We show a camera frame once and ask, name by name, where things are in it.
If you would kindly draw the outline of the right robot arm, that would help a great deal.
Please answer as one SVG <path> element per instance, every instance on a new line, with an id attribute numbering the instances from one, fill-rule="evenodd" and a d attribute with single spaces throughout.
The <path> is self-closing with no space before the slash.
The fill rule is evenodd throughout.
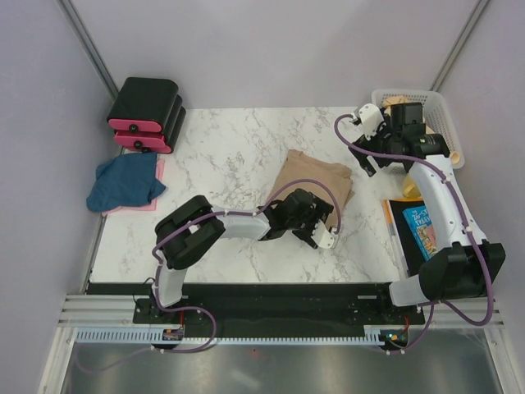
<path id="1" fill-rule="evenodd" d="M 504 247 L 490 243 L 464 201 L 445 138 L 427 133 L 421 103 L 399 103 L 388 111 L 363 105 L 351 117 L 363 135 L 349 145 L 361 168 L 400 163 L 422 195 L 436 237 L 437 252 L 418 273 L 390 284 L 390 295 L 375 306 L 377 317 L 394 323 L 405 306 L 431 301 L 486 297 L 505 259 Z"/>

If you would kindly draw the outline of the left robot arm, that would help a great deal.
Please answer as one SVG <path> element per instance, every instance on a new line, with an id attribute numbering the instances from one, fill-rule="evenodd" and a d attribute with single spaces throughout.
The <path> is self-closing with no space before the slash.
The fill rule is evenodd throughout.
<path id="1" fill-rule="evenodd" d="M 313 249 L 330 249 L 340 230 L 340 222 L 334 227 L 327 224 L 331 213 L 340 217 L 336 201 L 328 203 L 300 188 L 252 211 L 220 208 L 202 195 L 193 197 L 155 227 L 157 244 L 152 254 L 157 271 L 152 284 L 152 314 L 163 323 L 177 319 L 188 268 L 217 241 L 273 241 L 289 231 Z"/>

